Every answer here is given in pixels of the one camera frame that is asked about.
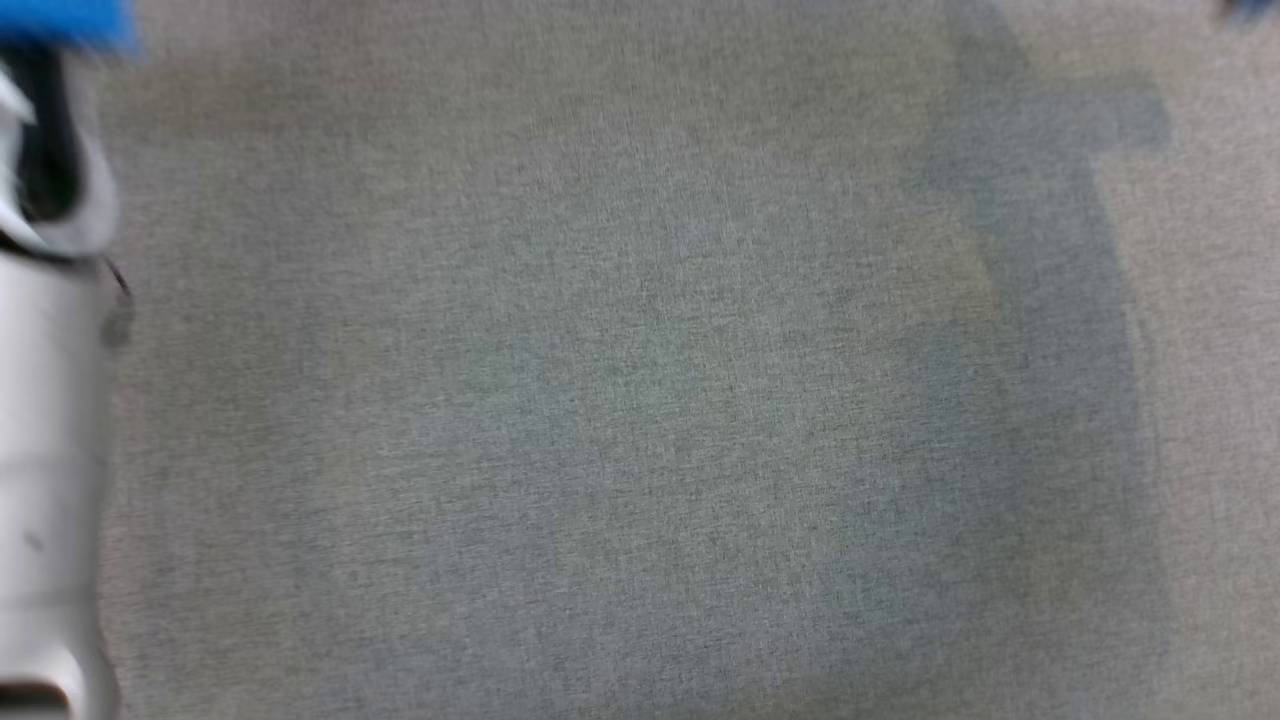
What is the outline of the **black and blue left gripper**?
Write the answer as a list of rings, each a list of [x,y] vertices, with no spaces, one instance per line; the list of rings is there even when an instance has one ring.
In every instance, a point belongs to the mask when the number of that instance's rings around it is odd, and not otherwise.
[[[3,1],[4,47],[128,53],[137,35],[131,1]]]

